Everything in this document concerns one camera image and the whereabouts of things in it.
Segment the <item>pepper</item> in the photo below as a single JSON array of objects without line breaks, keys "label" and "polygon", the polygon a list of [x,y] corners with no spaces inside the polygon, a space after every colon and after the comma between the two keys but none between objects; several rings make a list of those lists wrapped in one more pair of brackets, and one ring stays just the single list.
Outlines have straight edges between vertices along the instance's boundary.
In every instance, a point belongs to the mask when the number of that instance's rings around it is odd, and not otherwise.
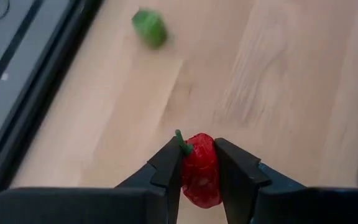
[{"label": "pepper", "polygon": [[183,193],[201,208],[219,205],[222,198],[214,139],[199,133],[184,141],[180,130],[176,130],[175,134],[185,154],[181,171]]}]

